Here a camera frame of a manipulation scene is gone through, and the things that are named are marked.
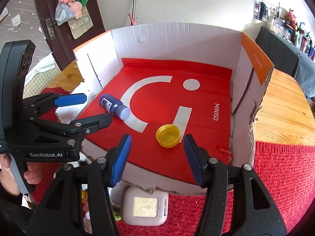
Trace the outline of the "person's left hand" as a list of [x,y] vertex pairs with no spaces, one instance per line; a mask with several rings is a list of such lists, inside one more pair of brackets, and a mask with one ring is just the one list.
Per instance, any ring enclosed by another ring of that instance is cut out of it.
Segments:
[[[29,162],[28,170],[24,173],[24,178],[28,184],[39,184],[43,178],[43,164]],[[1,185],[9,194],[18,196],[20,194],[18,185],[10,169],[10,157],[8,154],[1,154]]]

